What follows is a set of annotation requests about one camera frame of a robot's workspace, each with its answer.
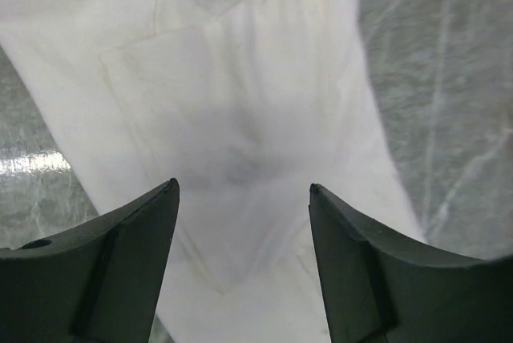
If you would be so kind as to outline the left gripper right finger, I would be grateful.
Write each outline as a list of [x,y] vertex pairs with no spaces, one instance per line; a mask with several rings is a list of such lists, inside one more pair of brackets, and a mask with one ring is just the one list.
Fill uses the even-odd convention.
[[334,342],[509,342],[512,259],[421,243],[310,188],[309,218]]

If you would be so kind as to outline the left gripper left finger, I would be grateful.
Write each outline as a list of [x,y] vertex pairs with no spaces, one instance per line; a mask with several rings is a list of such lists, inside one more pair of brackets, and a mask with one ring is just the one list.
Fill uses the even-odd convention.
[[169,180],[79,226],[4,248],[2,341],[148,341],[179,201]]

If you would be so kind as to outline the cream white t-shirt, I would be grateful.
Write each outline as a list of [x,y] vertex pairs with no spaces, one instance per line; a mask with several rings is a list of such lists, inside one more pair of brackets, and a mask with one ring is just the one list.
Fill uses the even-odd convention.
[[157,313],[178,342],[327,342],[319,183],[423,238],[367,74],[360,0],[1,0],[1,45],[96,210],[169,178]]

